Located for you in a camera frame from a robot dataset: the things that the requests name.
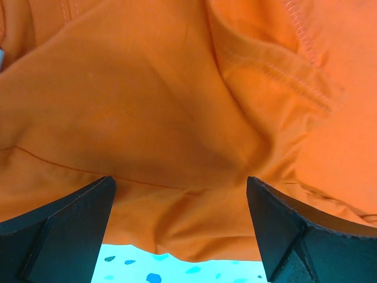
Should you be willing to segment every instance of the orange fabric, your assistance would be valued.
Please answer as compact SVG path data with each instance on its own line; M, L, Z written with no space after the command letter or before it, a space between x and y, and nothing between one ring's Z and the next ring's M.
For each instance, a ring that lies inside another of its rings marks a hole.
M106 243L256 260L257 176L377 225L374 2L0 1L0 221L111 175Z

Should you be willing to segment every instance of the blue spotted surface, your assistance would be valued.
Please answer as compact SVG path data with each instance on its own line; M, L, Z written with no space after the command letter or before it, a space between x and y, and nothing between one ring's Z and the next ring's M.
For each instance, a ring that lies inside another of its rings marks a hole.
M189 263L134 246L102 245L92 283L266 283L261 262Z

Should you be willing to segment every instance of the white floor with blue spots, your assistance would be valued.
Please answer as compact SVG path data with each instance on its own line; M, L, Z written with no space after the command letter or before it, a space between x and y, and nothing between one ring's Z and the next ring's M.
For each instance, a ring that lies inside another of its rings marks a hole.
M102 245L92 283L266 283L261 262L182 262L134 246Z

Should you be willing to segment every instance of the stitched seam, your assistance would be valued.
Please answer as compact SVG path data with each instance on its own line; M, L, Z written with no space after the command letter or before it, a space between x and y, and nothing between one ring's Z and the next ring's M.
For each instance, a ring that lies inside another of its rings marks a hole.
M61 1L61 6L63 7L63 16L64 16L64 21L66 22L67 21L67 15L65 14L65 6L64 6L63 1Z
M300 95L301 97L309 100L311 103L314 103L316 104L317 107L319 107L321 110L325 111L325 112L328 112L330 113L331 110L328 106L325 106L323 103L315 100L313 97L311 96L308 96L304 93L302 93L300 90L298 90L297 88L294 88L292 85L288 84L288 83L285 83L283 81L283 77L288 77L289 79L291 80L294 80L296 81L298 84L300 84L303 88L311 91L313 94L315 94L316 96L322 98L323 100L325 101L330 101L329 97L325 96L322 92L320 92L319 90L313 88L312 86L308 85L306 82L304 82L303 80L297 78L296 76L294 75L290 75L290 74L286 74L281 68L279 68L278 66L275 66L271 63L267 63L267 62L264 62L264 61L261 61L261 60L257 60L257 59L253 59L253 58L249 58L249 57L245 57L245 56L241 56L235 52L233 52L232 50L228 49L227 47L223 47L223 52L225 52L226 54L228 55L231 55L232 57L246 63L249 67L253 67L261 72L263 72L264 74L268 75L269 77L273 78L273 79L277 79L279 81L282 81L284 83L284 85L286 87L288 87L289 89L291 89L294 93L298 93L298 95ZM273 70L275 70L276 72L278 72L279 74L282 75L282 77L279 77L271 72L269 72L268 70L264 70L261 66L256 66L252 63L258 63L260 65L265 65Z
M282 0L285 4L286 12L292 21L292 25L296 29L297 36L299 37L302 45L304 46L309 61L312 64L317 64L316 53L313 47L313 41L311 40L307 28L305 27L302 18L300 16L299 8L295 0Z
M77 13L77 15L78 15L79 13L78 13L78 5L77 5L77 0L75 0L75 6L76 6L76 13Z
M93 171L88 171L88 170L82 170L82 169L76 169L76 168L73 168L73 167L69 167L69 166L66 166L66 165L61 165L61 164L58 164L58 163L55 163L55 162L52 162L52 161L48 161L46 159L43 159L31 152L29 152L28 150L26 149L23 149L19 146L11 146L11 147L7 147L6 149L0 149L0 152L4 152L6 150L12 150L12 149L18 149L24 153L27 153L28 155L42 161L42 162L45 162L45 163L48 163L48 164L51 164L51 165L55 165L55 166L58 166L58 167L61 167L61 168L65 168L65 169L70 169L70 170L73 170L73 171L76 171L76 172L83 172L83 173L89 173L89 174L96 174L96 175L101 175L101 176L109 176L109 174L104 174L104 173L99 173L99 172L93 172ZM136 184L141 184L141 185L148 185L148 186L154 186L154 187L163 187L163 188L166 188L166 189L188 189L186 187L172 187L172 186L164 186L164 185L157 185L157 184L152 184L152 183L147 183L147 182L141 182L141 181L137 181L137 180L131 180L131 179L126 179L126 178L122 178L122 177L119 177L119 176L114 176L114 175L111 175L113 178L115 179L118 179L118 180L123 180L123 181L126 181L126 182L131 182L131 183L136 183Z

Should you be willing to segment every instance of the orange cloth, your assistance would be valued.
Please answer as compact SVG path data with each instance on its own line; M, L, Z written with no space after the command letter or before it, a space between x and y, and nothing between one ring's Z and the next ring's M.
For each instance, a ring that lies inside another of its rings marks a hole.
M111 175L105 243L257 260L257 176L377 226L377 2L0 3L0 221Z

